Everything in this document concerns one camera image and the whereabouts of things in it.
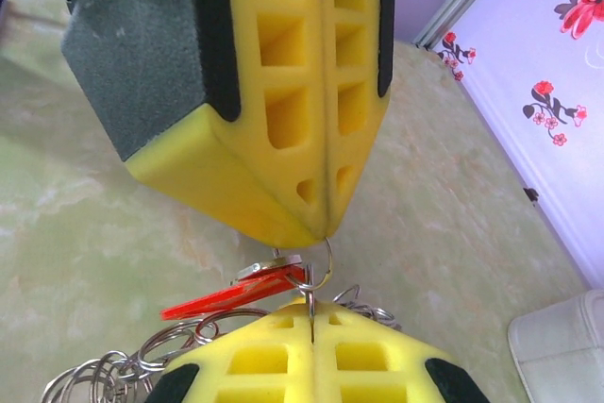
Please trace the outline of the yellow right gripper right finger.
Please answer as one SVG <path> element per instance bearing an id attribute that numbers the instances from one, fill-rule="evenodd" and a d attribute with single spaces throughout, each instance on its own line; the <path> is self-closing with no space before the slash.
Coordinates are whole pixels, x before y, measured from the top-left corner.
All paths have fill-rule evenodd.
<path id="1" fill-rule="evenodd" d="M 486 402 L 449 354 L 334 303 L 314 318 L 315 402 Z"/>

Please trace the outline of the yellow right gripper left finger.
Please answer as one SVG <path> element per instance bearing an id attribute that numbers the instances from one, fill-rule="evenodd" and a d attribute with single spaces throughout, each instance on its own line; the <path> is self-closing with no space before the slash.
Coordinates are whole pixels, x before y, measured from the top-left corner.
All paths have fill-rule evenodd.
<path id="1" fill-rule="evenodd" d="M 308 309 L 296 300 L 171 361 L 148 402 L 311 402 Z"/>

